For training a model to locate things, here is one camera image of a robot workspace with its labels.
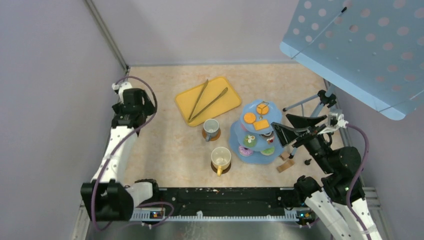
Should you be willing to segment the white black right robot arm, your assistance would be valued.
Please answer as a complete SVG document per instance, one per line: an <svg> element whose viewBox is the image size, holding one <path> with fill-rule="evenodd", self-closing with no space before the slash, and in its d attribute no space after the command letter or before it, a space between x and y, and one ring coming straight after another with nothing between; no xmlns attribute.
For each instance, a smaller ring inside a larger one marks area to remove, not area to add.
<svg viewBox="0 0 424 240"><path fill-rule="evenodd" d="M327 175L321 179L322 185L312 177L300 176L294 184L294 202L309 207L335 240L382 239L359 179L369 152L366 134L358 129L366 144L363 154L353 146L332 149L325 135L351 126L341 111L318 117L287 114L286 118L291 126L271 124L280 145L305 147Z"/></svg>

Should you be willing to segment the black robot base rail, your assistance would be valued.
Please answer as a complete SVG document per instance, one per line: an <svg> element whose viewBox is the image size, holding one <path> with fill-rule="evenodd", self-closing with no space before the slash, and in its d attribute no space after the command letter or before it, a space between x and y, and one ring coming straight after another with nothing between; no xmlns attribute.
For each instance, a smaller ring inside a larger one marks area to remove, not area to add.
<svg viewBox="0 0 424 240"><path fill-rule="evenodd" d="M282 217L305 209L292 187L168 187L154 190L146 203L158 202L174 217Z"/></svg>

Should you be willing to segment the round orange biscuit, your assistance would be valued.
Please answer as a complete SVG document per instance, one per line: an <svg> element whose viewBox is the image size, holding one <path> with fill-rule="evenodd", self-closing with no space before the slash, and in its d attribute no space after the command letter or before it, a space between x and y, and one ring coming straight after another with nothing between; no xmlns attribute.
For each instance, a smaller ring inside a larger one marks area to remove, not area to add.
<svg viewBox="0 0 424 240"><path fill-rule="evenodd" d="M256 106L256 112L259 115L267 115L270 111L269 103L260 103Z"/></svg>
<svg viewBox="0 0 424 240"><path fill-rule="evenodd" d="M252 112L247 112L243 116L243 120L246 124L253 124L256 121L257 117Z"/></svg>

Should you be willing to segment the grey mug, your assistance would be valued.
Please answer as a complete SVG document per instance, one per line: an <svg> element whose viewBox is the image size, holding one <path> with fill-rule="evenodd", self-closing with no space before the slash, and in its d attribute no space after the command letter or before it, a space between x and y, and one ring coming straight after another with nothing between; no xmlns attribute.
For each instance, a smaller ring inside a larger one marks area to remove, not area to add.
<svg viewBox="0 0 424 240"><path fill-rule="evenodd" d="M221 136L219 122L213 118L207 119L203 123L202 136L206 142L216 141Z"/></svg>

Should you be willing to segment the light brown round coaster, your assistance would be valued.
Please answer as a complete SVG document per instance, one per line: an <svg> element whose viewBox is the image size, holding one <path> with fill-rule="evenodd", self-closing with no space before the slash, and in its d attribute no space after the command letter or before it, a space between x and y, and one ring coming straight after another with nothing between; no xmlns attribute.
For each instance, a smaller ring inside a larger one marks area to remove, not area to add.
<svg viewBox="0 0 424 240"><path fill-rule="evenodd" d="M206 142L213 142L219 139L221 136L221 129L218 128L211 128L211 129L203 129L202 130L202 137L205 139Z"/></svg>

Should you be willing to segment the yellow cup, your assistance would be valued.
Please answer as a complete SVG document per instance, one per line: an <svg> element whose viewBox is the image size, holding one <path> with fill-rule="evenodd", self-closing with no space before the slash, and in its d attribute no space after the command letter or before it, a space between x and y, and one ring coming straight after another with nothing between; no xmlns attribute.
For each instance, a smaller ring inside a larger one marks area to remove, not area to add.
<svg viewBox="0 0 424 240"><path fill-rule="evenodd" d="M228 148L220 146L220 147L216 147L211 152L210 157L211 157L211 162L214 162L215 164L219 166L224 166L227 163L231 162L232 154Z"/></svg>

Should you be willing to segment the dark brown round coaster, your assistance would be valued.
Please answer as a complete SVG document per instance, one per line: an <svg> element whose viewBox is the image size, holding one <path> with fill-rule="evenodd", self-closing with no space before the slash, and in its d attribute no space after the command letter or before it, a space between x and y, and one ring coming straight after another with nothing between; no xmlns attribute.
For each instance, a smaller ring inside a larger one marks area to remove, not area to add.
<svg viewBox="0 0 424 240"><path fill-rule="evenodd" d="M232 163L229 162L225 165L217 165L213 161L211 161L210 167L218 176L221 176L221 175L226 174L227 172L230 171L230 169L232 167Z"/></svg>

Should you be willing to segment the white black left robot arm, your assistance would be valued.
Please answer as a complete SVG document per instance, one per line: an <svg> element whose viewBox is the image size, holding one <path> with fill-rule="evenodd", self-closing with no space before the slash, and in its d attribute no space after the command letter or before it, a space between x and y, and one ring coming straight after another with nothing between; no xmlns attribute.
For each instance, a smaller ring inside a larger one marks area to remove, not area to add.
<svg viewBox="0 0 424 240"><path fill-rule="evenodd" d="M145 90L119 90L120 102L113 105L109 142L101 164L90 182L84 182L80 194L92 222L128 221L135 207L144 202L154 207L160 193L153 180L141 180L126 188L122 184L131 150L140 127L155 113Z"/></svg>

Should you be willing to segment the green frosted donut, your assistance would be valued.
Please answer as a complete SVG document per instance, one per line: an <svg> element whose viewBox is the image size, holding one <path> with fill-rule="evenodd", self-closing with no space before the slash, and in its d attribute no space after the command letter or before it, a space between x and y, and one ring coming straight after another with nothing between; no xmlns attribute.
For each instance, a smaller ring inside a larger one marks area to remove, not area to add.
<svg viewBox="0 0 424 240"><path fill-rule="evenodd" d="M274 147L274 146L273 146L273 147L270 147L270 148L266 148L266 149L264 149L264 150L260 151L260 153L261 153L262 155L264 155L264 156L270 156L270 155L272 155L274 152L275 152L275 147Z"/></svg>

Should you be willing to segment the purple frosted donut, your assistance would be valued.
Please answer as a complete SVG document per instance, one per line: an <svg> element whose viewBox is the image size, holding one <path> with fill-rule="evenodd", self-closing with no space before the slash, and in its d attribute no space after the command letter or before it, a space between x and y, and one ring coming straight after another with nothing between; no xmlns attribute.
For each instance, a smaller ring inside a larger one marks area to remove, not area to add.
<svg viewBox="0 0 424 240"><path fill-rule="evenodd" d="M238 152L243 157L250 157L254 153L253 150L241 145L238 147Z"/></svg>

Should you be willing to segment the square orange biscuit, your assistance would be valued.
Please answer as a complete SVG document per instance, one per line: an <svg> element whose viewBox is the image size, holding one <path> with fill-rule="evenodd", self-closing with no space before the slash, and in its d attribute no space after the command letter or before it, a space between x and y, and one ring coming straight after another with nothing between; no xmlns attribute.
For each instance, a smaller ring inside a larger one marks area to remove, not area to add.
<svg viewBox="0 0 424 240"><path fill-rule="evenodd" d="M253 123L253 127L256 131L267 129L270 126L267 119L261 119Z"/></svg>

